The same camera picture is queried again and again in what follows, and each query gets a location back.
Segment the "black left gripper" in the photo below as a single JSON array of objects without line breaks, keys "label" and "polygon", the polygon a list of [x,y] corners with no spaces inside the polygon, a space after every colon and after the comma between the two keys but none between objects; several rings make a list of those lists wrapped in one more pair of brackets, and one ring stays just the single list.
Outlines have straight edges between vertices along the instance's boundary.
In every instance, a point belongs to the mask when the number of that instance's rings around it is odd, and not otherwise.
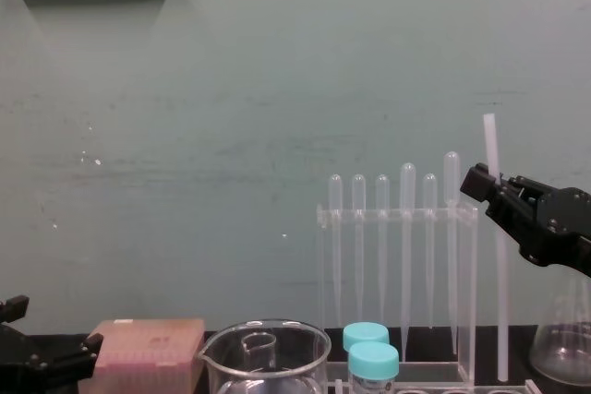
[{"label": "black left gripper", "polygon": [[103,345],[101,333],[88,337],[30,337],[3,323],[27,314],[30,298],[18,295],[0,303],[1,392],[51,393],[55,381],[90,378]]}]

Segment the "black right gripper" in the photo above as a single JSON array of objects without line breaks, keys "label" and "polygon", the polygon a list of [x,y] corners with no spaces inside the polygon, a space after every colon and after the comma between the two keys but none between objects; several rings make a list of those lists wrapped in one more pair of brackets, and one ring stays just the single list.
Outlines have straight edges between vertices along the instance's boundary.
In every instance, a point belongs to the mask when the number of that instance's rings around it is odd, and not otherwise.
[{"label": "black right gripper", "polygon": [[539,267],[563,265],[590,277],[590,195],[518,175],[497,179],[484,163],[469,168],[460,191],[488,202],[486,215]]}]

